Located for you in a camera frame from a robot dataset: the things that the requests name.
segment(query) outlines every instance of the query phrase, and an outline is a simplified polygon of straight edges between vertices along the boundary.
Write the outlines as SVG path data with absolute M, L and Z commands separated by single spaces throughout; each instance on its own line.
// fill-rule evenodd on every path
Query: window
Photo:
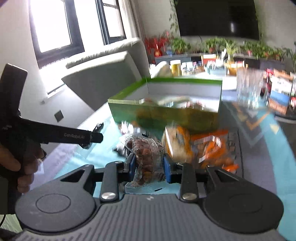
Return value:
M 118 0 L 96 0 L 105 44 L 126 39 Z
M 40 69 L 84 52 L 74 0 L 30 0 L 30 26 Z

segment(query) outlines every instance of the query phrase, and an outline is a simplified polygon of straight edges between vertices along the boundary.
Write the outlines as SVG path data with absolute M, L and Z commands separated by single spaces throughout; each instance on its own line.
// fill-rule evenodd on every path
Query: silver screw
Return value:
M 116 197 L 116 194 L 113 192 L 105 192 L 102 194 L 101 197 L 102 197 L 102 199 L 105 199 L 105 200 L 111 200 Z
M 197 198 L 197 195 L 194 193 L 185 193 L 183 194 L 182 198 L 187 201 L 192 201 Z

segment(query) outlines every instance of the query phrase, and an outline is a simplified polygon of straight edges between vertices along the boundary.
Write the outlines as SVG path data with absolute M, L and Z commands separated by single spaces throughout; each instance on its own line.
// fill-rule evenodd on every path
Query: cable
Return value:
M 2 218 L 2 221 L 1 221 L 1 223 L 0 223 L 0 227 L 1 227 L 2 224 L 4 223 L 5 218 L 6 218 L 6 214 L 4 214 L 4 216 L 3 216 L 3 218 Z

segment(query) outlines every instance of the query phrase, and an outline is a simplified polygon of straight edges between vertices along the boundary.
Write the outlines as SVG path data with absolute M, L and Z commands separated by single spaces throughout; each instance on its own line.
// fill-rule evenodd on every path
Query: product box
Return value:
M 164 129 L 174 121 L 195 133 L 209 132 L 218 128 L 221 90 L 221 80 L 144 78 L 111 97 L 108 104 L 115 122 L 136 121 Z M 182 99 L 203 108 L 184 108 Z
M 277 72 L 270 77 L 271 85 L 268 107 L 280 115 L 289 114 L 291 106 L 294 106 L 295 84 L 291 76 Z

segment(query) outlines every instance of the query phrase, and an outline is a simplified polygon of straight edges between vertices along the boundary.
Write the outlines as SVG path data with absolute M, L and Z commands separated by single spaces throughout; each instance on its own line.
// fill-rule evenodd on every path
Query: sofa cushion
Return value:
M 67 71 L 62 81 L 93 110 L 142 79 L 127 51 L 92 59 Z
M 77 54 L 71 57 L 71 62 L 66 64 L 66 68 L 72 68 L 86 61 L 114 54 L 118 52 L 128 51 L 134 60 L 142 77 L 149 76 L 149 63 L 144 43 L 139 38 L 125 39 L 102 47 L 99 53 L 88 55 L 87 53 Z

